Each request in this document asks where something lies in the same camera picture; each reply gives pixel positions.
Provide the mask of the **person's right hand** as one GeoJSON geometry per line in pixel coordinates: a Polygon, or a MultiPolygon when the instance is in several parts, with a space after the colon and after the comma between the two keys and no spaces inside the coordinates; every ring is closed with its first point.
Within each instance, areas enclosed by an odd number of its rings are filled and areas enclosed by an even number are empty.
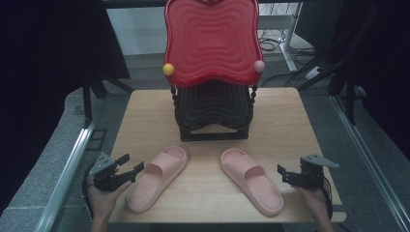
{"type": "Polygon", "coordinates": [[[329,218],[326,199],[320,190],[310,191],[295,187],[301,194],[314,220],[329,218]]]}

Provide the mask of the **aluminium rail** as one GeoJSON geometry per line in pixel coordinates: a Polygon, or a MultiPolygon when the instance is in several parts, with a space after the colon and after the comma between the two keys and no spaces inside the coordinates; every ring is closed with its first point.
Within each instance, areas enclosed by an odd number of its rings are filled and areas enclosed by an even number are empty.
{"type": "Polygon", "coordinates": [[[345,107],[343,106],[341,99],[339,97],[330,96],[330,100],[337,111],[340,121],[345,126],[347,133],[351,137],[370,176],[372,177],[375,185],[379,189],[390,212],[392,213],[392,216],[395,219],[400,231],[410,232],[410,214],[405,209],[395,190],[389,184],[386,176],[382,172],[379,164],[376,162],[373,153],[369,150],[357,127],[354,126],[345,115],[345,107]]]}
{"type": "Polygon", "coordinates": [[[62,170],[62,173],[51,193],[40,220],[35,227],[34,232],[50,232],[54,221],[56,220],[59,210],[70,188],[73,176],[81,161],[87,142],[94,130],[97,119],[89,121],[80,131],[80,134],[74,143],[68,160],[62,170]]]}

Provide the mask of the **person's left hand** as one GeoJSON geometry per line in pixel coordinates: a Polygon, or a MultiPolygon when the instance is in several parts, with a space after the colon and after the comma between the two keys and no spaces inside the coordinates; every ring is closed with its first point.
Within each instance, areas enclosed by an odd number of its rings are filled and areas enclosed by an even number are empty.
{"type": "Polygon", "coordinates": [[[113,192],[104,192],[94,185],[87,188],[88,197],[91,203],[93,219],[110,218],[118,197],[131,186],[132,182],[127,181],[113,192]]]}

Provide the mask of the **dark curtain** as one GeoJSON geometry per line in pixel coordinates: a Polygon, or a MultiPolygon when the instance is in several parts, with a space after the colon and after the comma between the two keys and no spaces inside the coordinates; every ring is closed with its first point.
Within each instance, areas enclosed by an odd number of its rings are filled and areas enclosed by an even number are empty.
{"type": "Polygon", "coordinates": [[[364,107],[410,160],[410,0],[347,0],[345,14],[381,8],[353,58],[364,107]]]}
{"type": "Polygon", "coordinates": [[[0,0],[0,215],[88,78],[127,66],[103,0],[0,0]]]}

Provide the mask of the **red and black shoe rack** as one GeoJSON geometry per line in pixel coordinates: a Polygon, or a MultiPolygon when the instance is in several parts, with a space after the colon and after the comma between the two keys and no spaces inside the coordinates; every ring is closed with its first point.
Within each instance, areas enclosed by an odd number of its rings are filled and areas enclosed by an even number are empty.
{"type": "Polygon", "coordinates": [[[183,141],[246,139],[265,63],[257,0],[167,0],[162,71],[183,141]]]}

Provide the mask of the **black metal stand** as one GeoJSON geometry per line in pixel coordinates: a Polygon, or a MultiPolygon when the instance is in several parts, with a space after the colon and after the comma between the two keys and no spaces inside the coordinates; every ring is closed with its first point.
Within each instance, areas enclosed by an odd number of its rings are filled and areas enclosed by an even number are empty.
{"type": "Polygon", "coordinates": [[[343,56],[331,67],[329,67],[324,72],[321,72],[316,77],[311,80],[301,84],[297,87],[298,91],[304,91],[308,87],[315,83],[323,80],[325,77],[334,75],[333,79],[327,87],[328,94],[338,95],[342,88],[345,88],[345,105],[344,105],[344,116],[347,118],[348,122],[355,126],[356,122],[354,119],[354,101],[355,95],[355,76],[354,58],[357,56],[358,49],[366,36],[368,29],[370,28],[373,20],[376,18],[378,12],[381,8],[381,2],[379,0],[371,0],[368,3],[368,7],[365,9],[364,15],[360,19],[359,25],[356,28],[354,37],[350,45],[348,45],[343,56]]]}

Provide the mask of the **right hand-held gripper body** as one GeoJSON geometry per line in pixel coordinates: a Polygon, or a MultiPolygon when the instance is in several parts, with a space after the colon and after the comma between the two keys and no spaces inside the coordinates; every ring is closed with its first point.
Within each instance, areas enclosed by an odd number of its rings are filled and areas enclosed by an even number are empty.
{"type": "Polygon", "coordinates": [[[316,190],[324,185],[323,167],[339,168],[339,165],[318,154],[306,155],[300,158],[301,174],[304,178],[303,188],[316,190]]]}

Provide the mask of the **white desk frame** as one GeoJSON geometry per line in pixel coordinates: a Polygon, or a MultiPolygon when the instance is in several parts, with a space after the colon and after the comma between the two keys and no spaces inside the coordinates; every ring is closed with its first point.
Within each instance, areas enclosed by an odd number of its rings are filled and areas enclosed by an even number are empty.
{"type": "Polygon", "coordinates": [[[259,4],[259,38],[272,39],[277,42],[278,49],[291,73],[298,70],[290,54],[290,42],[301,8],[301,2],[259,4]]]}

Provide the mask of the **pink slipper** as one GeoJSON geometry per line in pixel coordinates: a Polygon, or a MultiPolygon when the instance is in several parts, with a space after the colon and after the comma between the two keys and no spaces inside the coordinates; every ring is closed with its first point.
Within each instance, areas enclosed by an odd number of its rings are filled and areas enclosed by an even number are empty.
{"type": "Polygon", "coordinates": [[[153,206],[165,188],[181,173],[189,154],[179,146],[170,146],[156,155],[144,168],[128,195],[128,206],[143,213],[153,206]]]}
{"type": "Polygon", "coordinates": [[[284,200],[278,188],[249,154],[228,149],[220,156],[220,167],[260,213],[271,218],[282,211],[284,200]]]}

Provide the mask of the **white power strip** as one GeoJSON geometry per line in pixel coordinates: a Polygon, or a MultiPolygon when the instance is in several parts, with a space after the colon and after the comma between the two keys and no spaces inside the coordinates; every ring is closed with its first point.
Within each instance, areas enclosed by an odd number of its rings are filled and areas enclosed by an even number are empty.
{"type": "Polygon", "coordinates": [[[311,80],[312,78],[318,76],[322,71],[323,71],[323,69],[322,69],[321,67],[313,67],[313,68],[305,75],[305,79],[311,80]]]}

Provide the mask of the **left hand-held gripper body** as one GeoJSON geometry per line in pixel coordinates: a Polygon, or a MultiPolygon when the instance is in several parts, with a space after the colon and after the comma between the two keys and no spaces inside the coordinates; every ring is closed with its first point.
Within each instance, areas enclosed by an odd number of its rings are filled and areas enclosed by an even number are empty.
{"type": "Polygon", "coordinates": [[[113,192],[127,182],[125,173],[116,174],[118,166],[116,159],[101,152],[90,169],[90,175],[94,177],[94,186],[101,191],[113,192]]]}

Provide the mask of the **black tripod stand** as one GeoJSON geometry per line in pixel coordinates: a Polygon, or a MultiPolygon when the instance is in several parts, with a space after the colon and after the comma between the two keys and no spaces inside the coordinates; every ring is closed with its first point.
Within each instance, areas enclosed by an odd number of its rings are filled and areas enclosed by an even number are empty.
{"type": "Polygon", "coordinates": [[[83,94],[83,109],[84,109],[84,128],[87,129],[91,126],[93,121],[93,111],[91,104],[91,93],[94,93],[98,100],[104,99],[107,97],[107,90],[103,84],[104,81],[107,81],[110,84],[124,90],[127,93],[132,93],[134,89],[123,83],[122,81],[109,77],[107,75],[101,74],[100,76],[87,76],[84,78],[82,86],[83,94]]]}

